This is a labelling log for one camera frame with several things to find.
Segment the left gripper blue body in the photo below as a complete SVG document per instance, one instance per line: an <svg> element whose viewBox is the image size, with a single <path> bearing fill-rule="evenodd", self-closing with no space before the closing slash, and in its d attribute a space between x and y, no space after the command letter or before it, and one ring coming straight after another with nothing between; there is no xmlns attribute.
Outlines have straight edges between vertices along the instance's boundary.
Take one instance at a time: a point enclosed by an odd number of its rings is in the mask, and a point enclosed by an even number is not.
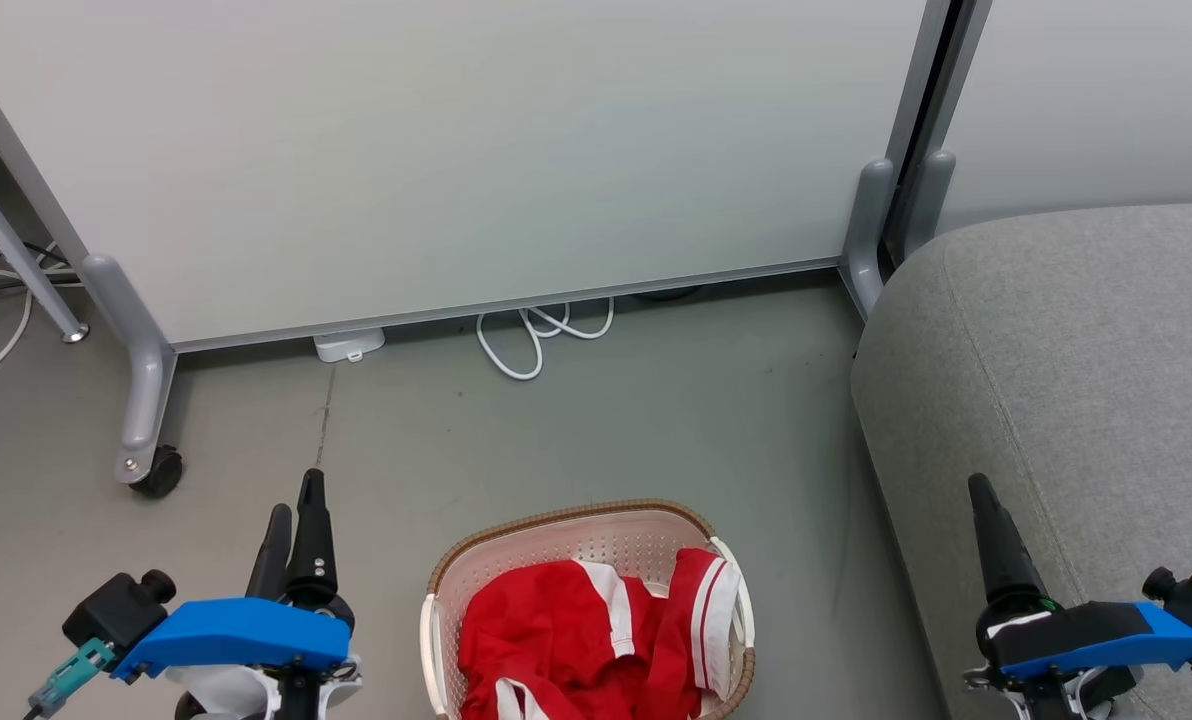
<svg viewBox="0 0 1192 720"><path fill-rule="evenodd" d="M277 601L186 602L135 643L111 676L128 684L170 668L243 666L277 674L271 719L322 719L327 688L349 660L344 620Z"/></svg>

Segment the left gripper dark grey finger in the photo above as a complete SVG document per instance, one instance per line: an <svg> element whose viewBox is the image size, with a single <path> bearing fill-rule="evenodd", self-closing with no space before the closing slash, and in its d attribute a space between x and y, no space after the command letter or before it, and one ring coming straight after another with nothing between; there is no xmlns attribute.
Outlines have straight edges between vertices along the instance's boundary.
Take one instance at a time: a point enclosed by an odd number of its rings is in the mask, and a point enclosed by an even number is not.
<svg viewBox="0 0 1192 720"><path fill-rule="evenodd" d="M325 495L325 474L308 468L296 501L296 529L288 559L286 598L298 607L330 606L337 596L334 529Z"/></svg>
<svg viewBox="0 0 1192 720"><path fill-rule="evenodd" d="M293 546L293 510L285 503L272 507L262 542L259 544L247 583L247 597L279 601L288 582L288 555Z"/></svg>

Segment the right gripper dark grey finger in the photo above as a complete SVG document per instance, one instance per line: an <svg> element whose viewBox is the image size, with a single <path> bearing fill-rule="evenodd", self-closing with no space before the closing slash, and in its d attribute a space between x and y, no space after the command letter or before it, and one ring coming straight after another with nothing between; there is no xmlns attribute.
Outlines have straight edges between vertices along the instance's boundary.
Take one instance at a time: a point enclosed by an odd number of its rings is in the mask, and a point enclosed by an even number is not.
<svg viewBox="0 0 1192 720"><path fill-rule="evenodd" d="M1053 600L1026 544L1022 541L1016 519L1002 505L989 478L981 473L971 474L967 486L974 513L986 607L991 612L1053 610Z"/></svg>

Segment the right gripper blue body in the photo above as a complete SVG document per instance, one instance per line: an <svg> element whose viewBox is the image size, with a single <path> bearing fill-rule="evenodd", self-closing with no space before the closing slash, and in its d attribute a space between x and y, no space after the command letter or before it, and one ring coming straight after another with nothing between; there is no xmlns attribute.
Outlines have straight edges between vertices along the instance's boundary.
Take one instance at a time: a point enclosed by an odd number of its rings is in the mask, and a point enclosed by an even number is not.
<svg viewBox="0 0 1192 720"><path fill-rule="evenodd" d="M994 691L1022 719L1085 719L1089 679L1115 668L1192 668L1192 626L1151 602L1089 602L986 629L971 691Z"/></svg>

